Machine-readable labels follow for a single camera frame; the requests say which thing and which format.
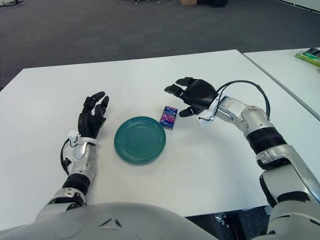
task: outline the green plate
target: green plate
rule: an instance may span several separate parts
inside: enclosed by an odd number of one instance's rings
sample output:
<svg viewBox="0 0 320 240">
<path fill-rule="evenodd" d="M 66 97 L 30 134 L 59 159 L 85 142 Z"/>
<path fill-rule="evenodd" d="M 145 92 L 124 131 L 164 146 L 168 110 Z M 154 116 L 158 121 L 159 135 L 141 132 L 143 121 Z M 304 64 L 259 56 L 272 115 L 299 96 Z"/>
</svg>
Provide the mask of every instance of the green plate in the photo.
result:
<svg viewBox="0 0 320 240">
<path fill-rule="evenodd" d="M 114 136 L 117 154 L 131 164 L 150 163 L 160 155 L 165 144 L 165 130 L 160 123 L 147 116 L 125 121 Z"/>
</svg>

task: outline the black cable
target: black cable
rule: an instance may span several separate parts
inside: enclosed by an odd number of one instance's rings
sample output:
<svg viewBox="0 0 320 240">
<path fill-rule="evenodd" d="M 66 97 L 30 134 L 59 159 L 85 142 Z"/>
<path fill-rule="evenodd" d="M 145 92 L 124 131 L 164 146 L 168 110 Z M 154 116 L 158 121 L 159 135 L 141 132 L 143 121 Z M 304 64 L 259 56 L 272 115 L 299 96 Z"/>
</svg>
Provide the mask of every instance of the black cable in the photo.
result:
<svg viewBox="0 0 320 240">
<path fill-rule="evenodd" d="M 205 121 L 212 121 L 211 119 L 205 119 L 205 118 L 203 118 L 203 117 L 198 117 L 199 119 L 203 119 L 203 120 L 205 120 Z"/>
<path fill-rule="evenodd" d="M 253 86 L 255 86 L 259 92 L 263 95 L 263 98 L 264 98 L 264 101 L 265 101 L 265 113 L 266 113 L 266 116 L 267 116 L 267 119 L 268 121 L 270 120 L 270 111 L 271 111 L 271 107 L 270 107 L 270 102 L 269 102 L 269 99 L 267 98 L 265 92 L 263 91 L 263 89 L 256 83 L 252 82 L 252 81 L 246 81 L 246 80 L 235 80 L 235 81 L 230 81 L 230 82 L 227 82 L 225 84 L 223 84 L 221 87 L 218 88 L 217 90 L 217 93 L 223 88 L 223 90 L 221 91 L 220 93 L 220 96 L 219 96 L 219 100 L 218 100 L 218 104 L 217 104 L 217 107 L 216 107 L 216 110 L 215 110 L 215 113 L 213 116 L 216 115 L 217 111 L 218 111 L 218 106 L 220 104 L 220 99 L 221 99 L 221 95 L 223 93 L 223 91 L 228 87 L 230 86 L 231 84 L 235 84 L 235 83 L 247 83 L 247 84 L 251 84 Z"/>
<path fill-rule="evenodd" d="M 69 141 L 69 144 L 70 144 L 70 147 L 72 147 L 72 148 L 74 148 L 75 146 L 77 146 L 77 144 L 75 144 L 75 145 L 71 145 L 71 140 Z"/>
<path fill-rule="evenodd" d="M 69 171 L 68 171 L 68 165 L 70 164 L 69 162 L 71 162 L 69 159 L 64 160 L 64 148 L 66 146 L 66 144 L 70 141 L 70 139 L 68 138 L 67 140 L 65 140 L 65 142 L 62 145 L 61 148 L 61 152 L 60 152 L 60 162 L 61 162 L 61 166 L 63 168 L 63 170 L 66 172 L 67 175 L 69 175 Z"/>
</svg>

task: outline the purple box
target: purple box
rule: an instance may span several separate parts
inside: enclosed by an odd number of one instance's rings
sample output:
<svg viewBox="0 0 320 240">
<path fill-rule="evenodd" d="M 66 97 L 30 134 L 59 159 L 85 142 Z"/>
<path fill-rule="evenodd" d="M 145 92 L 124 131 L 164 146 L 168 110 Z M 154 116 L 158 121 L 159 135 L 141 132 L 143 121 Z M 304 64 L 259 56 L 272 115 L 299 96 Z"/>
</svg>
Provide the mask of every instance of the purple box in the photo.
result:
<svg viewBox="0 0 320 240">
<path fill-rule="evenodd" d="M 159 121 L 164 129 L 172 130 L 174 128 L 177 112 L 178 109 L 176 108 L 170 106 L 164 107 L 162 116 Z"/>
</svg>

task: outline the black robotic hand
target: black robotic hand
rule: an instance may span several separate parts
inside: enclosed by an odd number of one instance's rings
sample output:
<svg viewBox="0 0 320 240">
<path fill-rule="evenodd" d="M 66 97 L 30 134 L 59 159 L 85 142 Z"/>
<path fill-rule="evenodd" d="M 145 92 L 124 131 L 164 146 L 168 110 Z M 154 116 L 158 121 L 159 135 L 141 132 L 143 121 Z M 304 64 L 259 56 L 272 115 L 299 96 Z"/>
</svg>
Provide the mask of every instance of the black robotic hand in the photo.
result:
<svg viewBox="0 0 320 240">
<path fill-rule="evenodd" d="M 96 139 L 100 128 L 106 121 L 104 114 L 108 106 L 109 97 L 105 96 L 105 92 L 101 91 L 92 96 L 87 96 L 83 104 L 82 113 L 79 115 L 78 131 L 81 137 Z"/>
<path fill-rule="evenodd" d="M 181 87 L 172 84 L 167 86 L 164 91 L 173 94 L 182 99 L 184 103 L 190 105 L 187 109 L 179 112 L 179 116 L 182 118 L 198 115 L 203 110 L 208 110 L 213 100 L 219 95 L 211 84 L 202 79 L 185 77 L 175 83 L 186 86 L 186 89 L 183 90 Z"/>
</svg>

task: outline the small box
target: small box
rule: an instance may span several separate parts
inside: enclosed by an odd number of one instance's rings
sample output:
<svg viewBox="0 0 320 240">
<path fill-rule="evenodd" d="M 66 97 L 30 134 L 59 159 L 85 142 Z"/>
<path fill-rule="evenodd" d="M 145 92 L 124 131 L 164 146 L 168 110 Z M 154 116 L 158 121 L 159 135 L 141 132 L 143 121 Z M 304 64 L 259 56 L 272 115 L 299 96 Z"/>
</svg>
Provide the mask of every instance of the small box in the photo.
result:
<svg viewBox="0 0 320 240">
<path fill-rule="evenodd" d="M 300 51 L 295 57 L 320 68 L 320 50 L 315 47 L 310 48 L 305 52 Z"/>
<path fill-rule="evenodd" d="M 165 106 L 159 123 L 164 129 L 172 130 L 175 125 L 178 109 Z"/>
<path fill-rule="evenodd" d="M 196 5 L 197 0 L 180 0 L 182 5 Z"/>
</svg>

